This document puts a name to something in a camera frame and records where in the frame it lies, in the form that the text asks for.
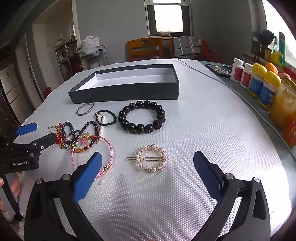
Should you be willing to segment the person's left hand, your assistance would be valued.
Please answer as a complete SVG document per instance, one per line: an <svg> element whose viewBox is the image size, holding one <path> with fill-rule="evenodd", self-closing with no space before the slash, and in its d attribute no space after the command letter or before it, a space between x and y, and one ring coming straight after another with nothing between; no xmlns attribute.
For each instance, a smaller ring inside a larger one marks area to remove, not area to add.
<svg viewBox="0 0 296 241"><path fill-rule="evenodd" d="M13 180L10 187L11 187L11 191L13 192L14 196L18 197L21 192L21 185L20 185L20 179L19 179L18 173L15 173L14 180ZM6 212L6 206L2 200L1 200L1 211Z"/></svg>

